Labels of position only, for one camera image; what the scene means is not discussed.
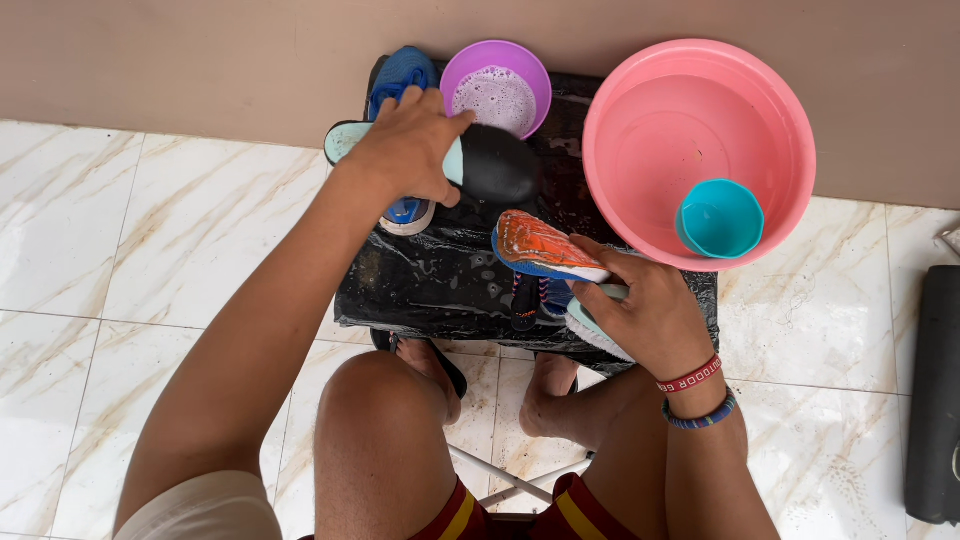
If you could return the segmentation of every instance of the white tile floor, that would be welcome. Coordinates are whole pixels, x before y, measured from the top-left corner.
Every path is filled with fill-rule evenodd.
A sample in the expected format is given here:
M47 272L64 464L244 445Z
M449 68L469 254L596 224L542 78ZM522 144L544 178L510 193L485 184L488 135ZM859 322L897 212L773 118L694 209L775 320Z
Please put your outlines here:
M326 172L317 150L0 121L0 540L108 538L164 383ZM960 538L908 519L901 489L920 284L960 263L933 239L950 226L960 212L815 198L776 252L721 274L725 367L784 538ZM448 440L525 477L583 457L519 429L531 355L441 347L470 383ZM313 528L320 393L370 348L328 316L271 428L286 538ZM478 497L504 487L456 467Z

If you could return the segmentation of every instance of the red wristband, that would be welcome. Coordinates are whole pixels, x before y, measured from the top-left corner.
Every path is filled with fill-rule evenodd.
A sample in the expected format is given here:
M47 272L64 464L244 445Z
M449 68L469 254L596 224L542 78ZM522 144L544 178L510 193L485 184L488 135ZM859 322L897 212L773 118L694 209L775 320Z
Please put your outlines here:
M666 392L667 394L692 388L704 380L712 377L714 373L720 370L721 365L723 365L723 362L720 361L720 356L713 355L711 359L707 360L707 363L704 364L703 367L689 375L685 375L679 379L671 380L669 382L660 382L658 380L657 388L663 392Z

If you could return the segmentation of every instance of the knee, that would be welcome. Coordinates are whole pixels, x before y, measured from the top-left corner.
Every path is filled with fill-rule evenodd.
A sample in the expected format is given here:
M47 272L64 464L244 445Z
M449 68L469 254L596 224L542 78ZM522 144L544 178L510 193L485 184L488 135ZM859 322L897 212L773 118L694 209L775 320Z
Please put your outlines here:
M423 414L430 403L421 378L397 355L385 351L354 356L326 384L318 418L382 425Z

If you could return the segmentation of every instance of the person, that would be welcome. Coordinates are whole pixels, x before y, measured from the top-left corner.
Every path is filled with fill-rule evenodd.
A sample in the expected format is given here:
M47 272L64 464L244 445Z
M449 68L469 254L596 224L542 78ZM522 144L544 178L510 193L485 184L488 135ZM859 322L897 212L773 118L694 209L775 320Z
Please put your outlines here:
M279 539L259 451L317 335L324 312L384 209L403 196L452 207L442 162L473 120L444 116L436 89L389 99L289 234L206 329L154 406L136 444L117 539ZM668 394L674 419L732 413L702 429L664 420L657 380L714 355L697 302L671 267L573 241L630 286L622 304L578 282L577 298L638 364L566 395L577 364L540 354L520 411L533 437L596 451L582 477L519 537L778 537L747 469L746 428L721 372ZM457 479L444 438L461 405L429 345L356 356L320 400L314 447L316 538L495 538Z

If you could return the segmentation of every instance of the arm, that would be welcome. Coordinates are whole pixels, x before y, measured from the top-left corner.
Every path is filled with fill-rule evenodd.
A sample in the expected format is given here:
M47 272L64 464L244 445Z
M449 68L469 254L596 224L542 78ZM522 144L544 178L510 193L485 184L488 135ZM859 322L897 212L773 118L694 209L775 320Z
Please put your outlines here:
M571 240L630 286L619 304L593 283L573 292L600 327L657 380L674 380L713 356L703 315L676 268L617 253L583 236ZM727 397L723 374L671 393L678 418L700 418ZM675 539L779 538L747 469L747 429L739 405L721 422L667 432L666 518Z
M360 246L402 196L457 204L460 192L444 178L443 159L472 118L445 118L435 89L411 86L400 105L384 103L367 136L163 390L133 451L114 532L189 479L224 470L260 476L263 439Z

